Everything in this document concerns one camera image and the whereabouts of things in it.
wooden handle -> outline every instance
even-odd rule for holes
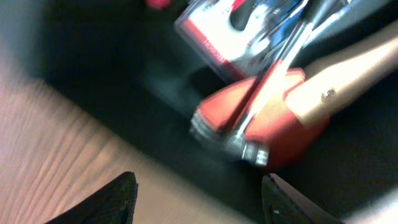
[[[305,71],[312,77],[293,90],[286,104],[309,127],[341,110],[398,67],[398,21]]]

